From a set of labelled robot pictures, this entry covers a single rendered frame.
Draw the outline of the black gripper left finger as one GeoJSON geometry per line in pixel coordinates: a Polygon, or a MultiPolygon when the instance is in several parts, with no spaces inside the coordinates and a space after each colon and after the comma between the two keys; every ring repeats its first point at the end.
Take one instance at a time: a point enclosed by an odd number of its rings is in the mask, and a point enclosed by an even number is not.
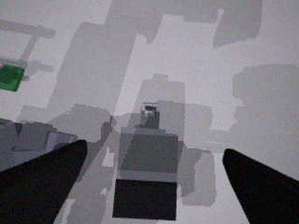
{"type": "Polygon", "coordinates": [[[86,140],[0,172],[0,224],[53,224],[87,156],[86,140]]]}

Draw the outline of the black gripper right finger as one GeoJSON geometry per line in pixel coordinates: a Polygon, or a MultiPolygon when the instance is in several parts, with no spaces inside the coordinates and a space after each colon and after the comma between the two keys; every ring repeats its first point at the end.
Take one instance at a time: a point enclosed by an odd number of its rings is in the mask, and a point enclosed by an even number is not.
{"type": "Polygon", "coordinates": [[[299,224],[299,181],[226,148],[222,163],[249,224],[299,224]]]}

